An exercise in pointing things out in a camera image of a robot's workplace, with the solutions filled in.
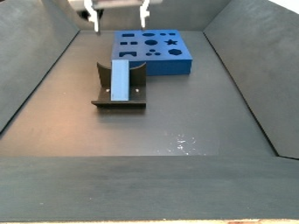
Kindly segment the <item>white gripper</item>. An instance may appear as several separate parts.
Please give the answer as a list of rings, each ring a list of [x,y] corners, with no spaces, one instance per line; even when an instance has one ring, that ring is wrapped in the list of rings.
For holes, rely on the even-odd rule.
[[[163,0],[68,0],[74,10],[88,11],[88,21],[93,23],[94,32],[98,32],[98,14],[94,9],[118,8],[128,6],[139,7],[139,17],[141,28],[145,28],[145,19],[149,17],[149,4],[160,4]]]

